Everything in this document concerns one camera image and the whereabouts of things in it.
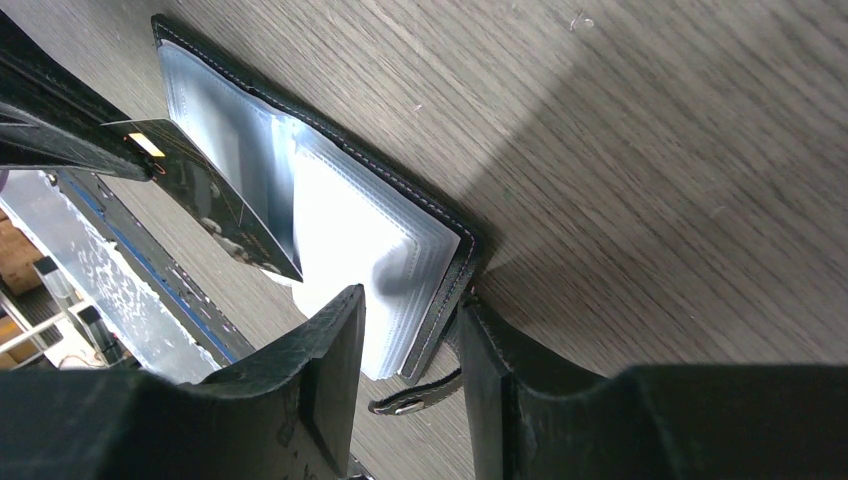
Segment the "black credit card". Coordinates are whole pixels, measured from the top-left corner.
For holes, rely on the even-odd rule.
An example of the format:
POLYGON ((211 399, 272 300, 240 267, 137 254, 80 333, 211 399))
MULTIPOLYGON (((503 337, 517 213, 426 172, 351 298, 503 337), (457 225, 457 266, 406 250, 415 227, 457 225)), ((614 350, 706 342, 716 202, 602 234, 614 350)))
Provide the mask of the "black credit card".
POLYGON ((291 255, 189 136, 169 119, 104 123, 152 162, 153 181, 235 261, 291 281, 291 255))

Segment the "black card holder wallet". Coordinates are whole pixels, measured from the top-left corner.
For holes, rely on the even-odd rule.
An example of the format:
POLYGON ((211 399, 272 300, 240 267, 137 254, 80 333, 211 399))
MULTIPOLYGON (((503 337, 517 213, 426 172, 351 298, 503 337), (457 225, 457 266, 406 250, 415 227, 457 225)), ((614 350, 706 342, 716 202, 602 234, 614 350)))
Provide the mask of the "black card holder wallet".
POLYGON ((483 257, 475 224, 357 135, 251 71, 185 24, 151 26, 171 120, 242 195, 291 255, 289 284, 313 315, 352 284, 366 293, 361 370, 406 388, 373 400, 376 415, 434 406, 462 385, 459 371, 423 383, 483 257))

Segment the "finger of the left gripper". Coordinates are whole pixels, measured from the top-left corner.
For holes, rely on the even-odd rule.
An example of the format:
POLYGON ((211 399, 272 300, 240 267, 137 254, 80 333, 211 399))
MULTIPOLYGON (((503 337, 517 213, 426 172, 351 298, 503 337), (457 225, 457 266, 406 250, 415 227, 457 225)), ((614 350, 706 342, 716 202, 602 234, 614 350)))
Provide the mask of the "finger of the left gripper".
POLYGON ((153 161, 110 130, 128 117, 1 15, 1 168, 78 169, 136 181, 153 161))

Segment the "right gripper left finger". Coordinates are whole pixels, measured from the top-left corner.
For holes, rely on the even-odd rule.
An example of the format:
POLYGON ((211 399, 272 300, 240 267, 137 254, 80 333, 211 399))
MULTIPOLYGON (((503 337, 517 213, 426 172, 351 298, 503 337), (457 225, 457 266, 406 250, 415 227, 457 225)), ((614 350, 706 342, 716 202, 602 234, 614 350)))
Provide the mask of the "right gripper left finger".
POLYGON ((1 376, 5 479, 344 479, 365 292, 197 384, 142 370, 1 376))

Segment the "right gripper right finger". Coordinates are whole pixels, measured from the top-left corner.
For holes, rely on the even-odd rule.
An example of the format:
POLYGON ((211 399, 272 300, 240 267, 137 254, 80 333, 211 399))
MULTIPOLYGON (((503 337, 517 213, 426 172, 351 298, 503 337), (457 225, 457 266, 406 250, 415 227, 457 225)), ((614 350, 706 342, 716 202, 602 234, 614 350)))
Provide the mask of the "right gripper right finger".
POLYGON ((847 370, 640 365, 604 377, 487 305, 459 312, 479 479, 843 479, 847 370))

